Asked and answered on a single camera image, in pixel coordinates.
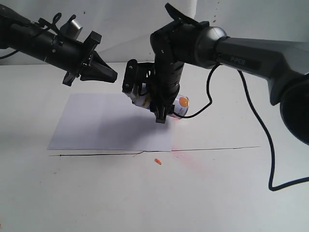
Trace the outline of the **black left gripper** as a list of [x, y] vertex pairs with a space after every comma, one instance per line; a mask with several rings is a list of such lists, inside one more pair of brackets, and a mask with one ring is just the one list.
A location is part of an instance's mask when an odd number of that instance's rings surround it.
[[114, 83], [118, 73], [111, 68], [95, 51], [101, 42], [102, 36], [92, 31], [86, 40], [78, 47], [77, 61], [71, 71], [67, 71], [62, 84], [71, 86], [74, 79], [81, 81], [101, 81]]

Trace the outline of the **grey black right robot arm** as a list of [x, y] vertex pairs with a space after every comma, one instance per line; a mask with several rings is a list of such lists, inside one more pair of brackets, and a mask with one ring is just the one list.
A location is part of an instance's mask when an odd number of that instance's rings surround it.
[[232, 38], [207, 21], [171, 22], [153, 32], [150, 82], [156, 121], [164, 123], [179, 92], [184, 64], [205, 69], [225, 65], [267, 80], [271, 105], [298, 140], [309, 141], [309, 45], [303, 42]]

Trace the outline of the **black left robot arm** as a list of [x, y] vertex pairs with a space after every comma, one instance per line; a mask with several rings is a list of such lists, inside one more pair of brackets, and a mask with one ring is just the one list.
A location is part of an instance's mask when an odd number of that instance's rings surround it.
[[66, 71], [63, 84], [71, 86], [75, 78], [81, 81], [113, 83], [117, 72], [95, 51], [102, 36], [92, 31], [84, 42], [77, 40], [82, 27], [72, 15], [61, 27], [57, 13], [52, 22], [40, 18], [32, 22], [11, 8], [0, 6], [0, 47], [12, 48]]

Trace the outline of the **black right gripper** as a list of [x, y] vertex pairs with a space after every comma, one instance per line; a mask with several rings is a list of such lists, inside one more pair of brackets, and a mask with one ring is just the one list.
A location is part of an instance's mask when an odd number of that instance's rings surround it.
[[150, 111], [155, 114], [156, 123], [164, 124], [180, 91], [184, 63], [144, 62], [142, 67], [150, 72], [150, 77], [145, 80], [151, 96]]

